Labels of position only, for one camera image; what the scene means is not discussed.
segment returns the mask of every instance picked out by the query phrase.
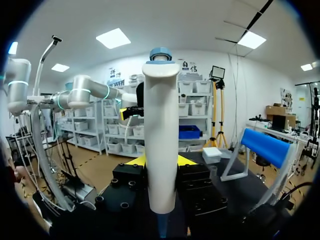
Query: wooden floor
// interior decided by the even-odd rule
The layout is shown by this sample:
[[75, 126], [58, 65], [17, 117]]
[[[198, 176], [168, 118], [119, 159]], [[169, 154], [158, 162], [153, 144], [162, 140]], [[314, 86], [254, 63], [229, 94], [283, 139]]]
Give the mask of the wooden floor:
[[[99, 155], [95, 151], [87, 150], [81, 147], [75, 147], [74, 145], [69, 144], [71, 155], [73, 156], [73, 161], [75, 164], [75, 168], [77, 169], [77, 174], [81, 178], [81, 180], [96, 188], [97, 192], [99, 193], [101, 190], [103, 190], [111, 181], [113, 178], [112, 171], [119, 163], [127, 163], [131, 161], [133, 158], [130, 157], [123, 157], [123, 156], [117, 156], [110, 154], [107, 156], [106, 154]], [[58, 148], [53, 148], [52, 152], [49, 151], [48, 153], [51, 158], [55, 161], [56, 165], [61, 168], [65, 169], [62, 162], [60, 161], [59, 155], [58, 155]], [[239, 159], [244, 162], [245, 156], [239, 155]], [[305, 176], [296, 176], [294, 175], [289, 182], [287, 182], [285, 191], [287, 192], [289, 189], [292, 189], [294, 186], [303, 183], [303, 182], [312, 182], [313, 177], [316, 173], [316, 169], [319, 166], [319, 163], [317, 162], [314, 169], [310, 169], [310, 165], [308, 165], [308, 168], [305, 172]], [[37, 161], [32, 162], [33, 169], [38, 174], [38, 166]], [[249, 169], [254, 173], [262, 173], [262, 167], [256, 165], [256, 163], [252, 160], [249, 162]], [[266, 176], [266, 185], [269, 187], [272, 185], [273, 181], [275, 180], [277, 176], [277, 172], [275, 171], [274, 167], [265, 167], [263, 174]], [[55, 175], [57, 181], [61, 180], [61, 175], [56, 174]], [[43, 179], [37, 178], [38, 185], [46, 195], [50, 198], [51, 196], [48, 194], [48, 189], [46, 188], [46, 184]], [[33, 203], [33, 200], [31, 198], [32, 193], [35, 192], [35, 189], [28, 185], [26, 181], [24, 181], [25, 187], [22, 187], [22, 184], [16, 185], [16, 190], [21, 196], [21, 198], [25, 198], [25, 200], [28, 202], [29, 208], [33, 215], [35, 216], [36, 220], [39, 222], [41, 226], [43, 226], [44, 229], [48, 230], [46, 227], [43, 219], [38, 214], [38, 211], [36, 210], [36, 207]], [[296, 191], [293, 193], [292, 201], [295, 204], [294, 208], [290, 213], [293, 213], [295, 209], [299, 206], [299, 204], [304, 199], [304, 196], [308, 192], [309, 187], [302, 187], [299, 191]]]

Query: white wall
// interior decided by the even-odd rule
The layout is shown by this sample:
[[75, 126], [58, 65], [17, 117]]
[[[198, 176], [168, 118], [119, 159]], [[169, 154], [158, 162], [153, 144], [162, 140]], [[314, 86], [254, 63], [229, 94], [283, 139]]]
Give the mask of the white wall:
[[[195, 62], [198, 73], [208, 78], [212, 66], [225, 68], [225, 119], [224, 132], [227, 141], [230, 142], [235, 125], [235, 78], [237, 78], [237, 57], [231, 56], [231, 64], [228, 55], [225, 53], [197, 50], [173, 50], [173, 60], [184, 59], [188, 62]], [[110, 68], [121, 71], [125, 82], [128, 83], [128, 76], [142, 74], [142, 65], [149, 60], [149, 54], [142, 54], [133, 57], [126, 57], [110, 61], [94, 68], [79, 72], [91, 76], [94, 81], [106, 83], [109, 79]], [[262, 65], [256, 61], [246, 58], [238, 58], [238, 80], [237, 80], [237, 126], [238, 133], [241, 132], [247, 119], [256, 115], [265, 115], [265, 107], [273, 103], [281, 103], [280, 88], [294, 92], [294, 82], [286, 75]], [[61, 83], [60, 88], [64, 89], [66, 82], [72, 82], [73, 78], [66, 79]], [[218, 97], [217, 122], [220, 120], [220, 95]]]
[[[29, 83], [28, 95], [32, 95], [34, 85], [32, 82]], [[55, 82], [40, 82], [40, 92], [41, 93], [55, 93], [59, 90], [59, 86]], [[0, 91], [0, 138], [3, 143], [8, 147], [8, 142], [6, 136], [17, 132], [20, 128], [20, 124], [15, 124], [14, 131], [14, 118], [13, 116], [9, 118], [10, 114], [7, 109], [7, 97], [3, 91]]]

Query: metal shelf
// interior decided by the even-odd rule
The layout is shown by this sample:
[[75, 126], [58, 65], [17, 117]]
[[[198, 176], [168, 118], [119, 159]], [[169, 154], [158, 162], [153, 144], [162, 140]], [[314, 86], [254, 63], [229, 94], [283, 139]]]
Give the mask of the metal shelf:
[[[106, 133], [104, 136], [105, 136], [106, 138], [116, 138], [116, 139], [124, 139], [124, 138], [125, 138], [125, 136], [119, 135], [119, 134], [114, 135], [114, 134], [108, 134], [108, 133]], [[136, 140], [144, 140], [144, 139], [145, 139], [145, 138], [142, 137], [142, 136], [127, 136], [126, 138], [127, 138], [127, 139], [136, 139]]]
[[62, 131], [66, 131], [66, 132], [73, 132], [73, 130], [70, 130], [70, 129], [64, 129], [64, 128], [60, 128], [60, 130], [62, 130]]
[[141, 157], [143, 155], [143, 153], [124, 153], [124, 152], [112, 152], [112, 151], [108, 151], [108, 154], [115, 154], [115, 155], [120, 155], [120, 156], [124, 156], [124, 157], [131, 157], [131, 158], [138, 158]]
[[207, 141], [209, 140], [209, 137], [204, 134], [200, 138], [192, 138], [192, 139], [179, 139], [179, 141]]
[[101, 150], [105, 149], [103, 145], [101, 145], [101, 149], [100, 149], [98, 144], [93, 145], [93, 146], [88, 146], [85, 144], [77, 143], [77, 145], [78, 145], [78, 147], [82, 147], [82, 148], [89, 149], [89, 150], [96, 151], [96, 152], [100, 152]]
[[200, 116], [179, 116], [179, 119], [208, 119], [210, 118], [207, 115], [200, 115]]
[[[91, 135], [91, 136], [97, 136], [97, 130], [95, 129], [87, 129], [87, 130], [83, 130], [83, 131], [74, 131], [77, 134], [84, 134], [84, 135]], [[102, 134], [103, 131], [101, 129], [98, 129], [98, 134]]]
[[94, 116], [74, 116], [73, 119], [95, 119]]
[[119, 119], [119, 116], [103, 116], [103, 119]]
[[183, 93], [179, 92], [179, 96], [182, 94], [186, 95], [187, 97], [210, 97], [212, 93], [201, 93], [201, 92], [192, 92], [192, 93]]

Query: black table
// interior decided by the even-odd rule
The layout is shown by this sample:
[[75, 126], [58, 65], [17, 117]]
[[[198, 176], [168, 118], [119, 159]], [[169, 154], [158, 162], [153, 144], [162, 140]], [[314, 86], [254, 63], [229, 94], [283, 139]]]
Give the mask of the black table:
[[[181, 156], [188, 158], [199, 164], [206, 164], [202, 158], [202, 152], [181, 152]], [[213, 184], [220, 193], [228, 198], [228, 215], [231, 217], [244, 216], [253, 208], [267, 191], [267, 187], [250, 170], [248, 176], [221, 182], [220, 177], [225, 170], [229, 160], [222, 159], [221, 162], [214, 164], [217, 166], [217, 177], [213, 179]], [[245, 166], [238, 159], [234, 162], [230, 174], [240, 173]], [[148, 190], [144, 190], [138, 201], [138, 206], [134, 210], [134, 221], [130, 223], [134, 231], [128, 235], [119, 233], [114, 228], [118, 215], [106, 215], [88, 209], [84, 205], [75, 208], [73, 212], [68, 212], [60, 216], [50, 230], [53, 236], [68, 236], [73, 238], [85, 237], [97, 238], [107, 237], [108, 239], [156, 239], [158, 237], [157, 215], [150, 210]], [[187, 225], [185, 213], [179, 195], [176, 195], [175, 208], [168, 216], [167, 238], [185, 238]]]
[[[207, 165], [202, 157], [202, 152], [180, 152], [179, 154], [195, 163]], [[217, 166], [217, 177], [212, 179], [212, 183], [223, 196], [228, 198], [229, 214], [244, 215], [259, 202], [268, 188], [250, 170], [246, 177], [221, 181], [220, 177], [228, 162], [229, 159], [222, 158], [219, 163], [210, 164], [210, 166]], [[242, 173], [244, 169], [245, 165], [236, 159], [229, 171], [229, 175]]]

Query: curved pipe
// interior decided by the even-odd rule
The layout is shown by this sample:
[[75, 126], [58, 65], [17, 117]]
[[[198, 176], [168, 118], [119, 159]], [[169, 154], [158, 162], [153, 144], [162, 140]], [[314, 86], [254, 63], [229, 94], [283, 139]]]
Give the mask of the curved pipe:
[[54, 180], [53, 175], [51, 174], [51, 169], [48, 163], [47, 155], [43, 148], [41, 139], [41, 123], [39, 118], [39, 110], [39, 105], [34, 106], [31, 110], [32, 138], [35, 150], [38, 154], [38, 161], [43, 171], [44, 177], [47, 180], [54, 196], [58, 200], [59, 205], [62, 208], [71, 211], [72, 207], [67, 203], [64, 194], [60, 190], [59, 186], [56, 183], [56, 180]]

